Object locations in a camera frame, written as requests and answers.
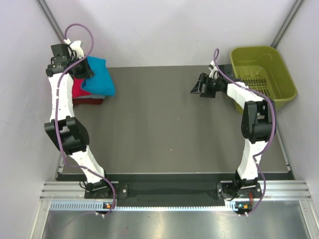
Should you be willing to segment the turquoise t-shirt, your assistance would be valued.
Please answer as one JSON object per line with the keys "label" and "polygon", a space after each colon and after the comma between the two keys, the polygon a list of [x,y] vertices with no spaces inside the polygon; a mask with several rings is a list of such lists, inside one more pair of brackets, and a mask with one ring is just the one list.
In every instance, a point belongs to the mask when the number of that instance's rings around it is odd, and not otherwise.
{"label": "turquoise t-shirt", "polygon": [[85,79],[81,84],[81,89],[93,95],[114,96],[116,89],[107,69],[106,60],[92,56],[88,56],[87,60],[94,76]]}

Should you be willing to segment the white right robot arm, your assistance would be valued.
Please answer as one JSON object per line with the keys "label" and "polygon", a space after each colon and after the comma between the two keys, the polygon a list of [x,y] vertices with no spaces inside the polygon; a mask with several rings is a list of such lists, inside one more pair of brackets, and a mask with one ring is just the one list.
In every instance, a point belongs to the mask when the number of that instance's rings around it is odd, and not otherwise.
{"label": "white right robot arm", "polygon": [[271,139],[273,119],[271,106],[265,99],[251,91],[243,82],[228,83],[225,78],[201,73],[192,94],[202,98],[215,98],[223,92],[243,110],[241,132],[245,139],[243,156],[235,172],[232,189],[236,196],[244,197],[257,187],[258,166],[262,150]]}

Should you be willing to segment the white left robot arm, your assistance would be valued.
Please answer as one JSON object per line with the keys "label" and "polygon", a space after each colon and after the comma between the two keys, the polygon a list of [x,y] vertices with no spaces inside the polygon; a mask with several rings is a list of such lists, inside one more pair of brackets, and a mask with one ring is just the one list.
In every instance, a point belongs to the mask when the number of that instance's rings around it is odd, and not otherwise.
{"label": "white left robot arm", "polygon": [[90,78],[94,73],[85,58],[81,41],[66,39],[63,44],[52,45],[51,50],[53,56],[46,74],[51,86],[52,110],[44,130],[56,148],[64,156],[72,158],[76,162],[75,167],[84,172],[86,192],[109,197],[113,185],[105,180],[105,171],[90,150],[89,133],[73,110],[74,78]]}

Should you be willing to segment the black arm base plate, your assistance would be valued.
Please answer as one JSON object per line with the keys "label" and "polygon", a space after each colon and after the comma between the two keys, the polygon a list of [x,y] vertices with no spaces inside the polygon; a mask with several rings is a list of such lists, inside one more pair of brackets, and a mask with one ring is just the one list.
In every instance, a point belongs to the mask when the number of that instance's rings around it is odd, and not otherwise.
{"label": "black arm base plate", "polygon": [[231,182],[118,182],[115,193],[100,182],[96,187],[87,184],[86,199],[129,199],[137,196],[207,196],[211,199],[259,198],[262,195],[258,183],[251,188],[237,189]]}

